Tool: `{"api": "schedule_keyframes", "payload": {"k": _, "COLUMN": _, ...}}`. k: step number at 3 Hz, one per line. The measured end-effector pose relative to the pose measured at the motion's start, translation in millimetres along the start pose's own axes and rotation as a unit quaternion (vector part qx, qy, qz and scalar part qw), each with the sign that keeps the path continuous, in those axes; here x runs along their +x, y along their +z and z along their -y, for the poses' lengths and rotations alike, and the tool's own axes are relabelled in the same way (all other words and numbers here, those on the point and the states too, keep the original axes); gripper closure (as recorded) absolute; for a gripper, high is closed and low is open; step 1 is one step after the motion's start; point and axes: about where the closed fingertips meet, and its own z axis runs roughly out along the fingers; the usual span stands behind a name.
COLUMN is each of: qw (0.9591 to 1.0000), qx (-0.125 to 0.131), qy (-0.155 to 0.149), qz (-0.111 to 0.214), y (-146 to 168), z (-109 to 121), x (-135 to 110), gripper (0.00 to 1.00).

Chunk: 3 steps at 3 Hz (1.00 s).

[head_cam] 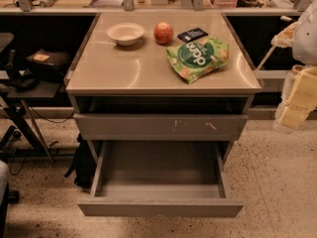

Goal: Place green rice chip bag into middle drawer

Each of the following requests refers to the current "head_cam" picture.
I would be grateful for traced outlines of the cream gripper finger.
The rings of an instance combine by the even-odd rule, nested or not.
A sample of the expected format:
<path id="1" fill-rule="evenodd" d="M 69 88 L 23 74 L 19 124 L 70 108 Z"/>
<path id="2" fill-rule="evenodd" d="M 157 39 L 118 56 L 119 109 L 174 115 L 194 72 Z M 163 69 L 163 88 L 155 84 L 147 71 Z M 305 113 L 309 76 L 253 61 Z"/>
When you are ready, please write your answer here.
<path id="1" fill-rule="evenodd" d="M 295 65 L 287 74 L 273 128 L 295 130 L 317 107 L 317 66 Z"/>
<path id="2" fill-rule="evenodd" d="M 275 35 L 270 43 L 278 48 L 291 48 L 293 46 L 293 34 L 296 25 L 297 22 L 291 23 L 284 30 Z"/>

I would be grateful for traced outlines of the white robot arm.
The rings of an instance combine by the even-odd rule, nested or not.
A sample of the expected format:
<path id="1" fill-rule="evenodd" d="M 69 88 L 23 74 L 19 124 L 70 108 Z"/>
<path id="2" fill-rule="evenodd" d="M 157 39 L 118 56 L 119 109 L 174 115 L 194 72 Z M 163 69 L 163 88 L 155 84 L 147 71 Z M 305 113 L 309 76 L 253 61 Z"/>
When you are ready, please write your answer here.
<path id="1" fill-rule="evenodd" d="M 292 48 L 294 65 L 287 74 L 273 128 L 280 133 L 297 129 L 317 107 L 317 0 L 299 19 L 271 40 L 274 47 Z"/>

